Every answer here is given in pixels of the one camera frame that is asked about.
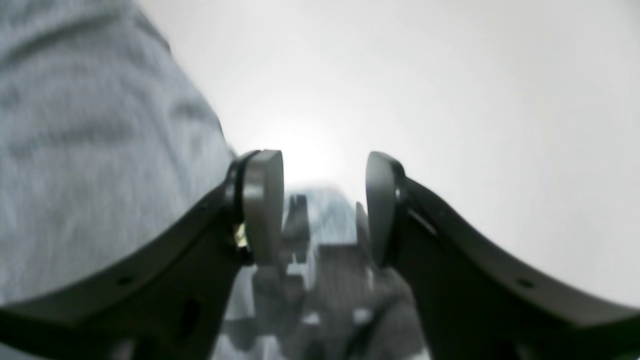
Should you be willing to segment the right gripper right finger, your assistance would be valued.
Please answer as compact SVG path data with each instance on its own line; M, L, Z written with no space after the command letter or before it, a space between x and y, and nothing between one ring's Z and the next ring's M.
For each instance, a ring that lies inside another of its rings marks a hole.
M637 307L519 260L386 153L370 153L365 180L374 261L409 286L433 360L639 358Z

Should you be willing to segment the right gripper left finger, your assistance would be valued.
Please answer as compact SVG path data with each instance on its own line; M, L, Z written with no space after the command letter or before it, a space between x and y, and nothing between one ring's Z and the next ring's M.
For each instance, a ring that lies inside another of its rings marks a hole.
M94 276L1 308L1 342L49 360L206 360L242 267L278 260L279 150L237 158L167 231Z

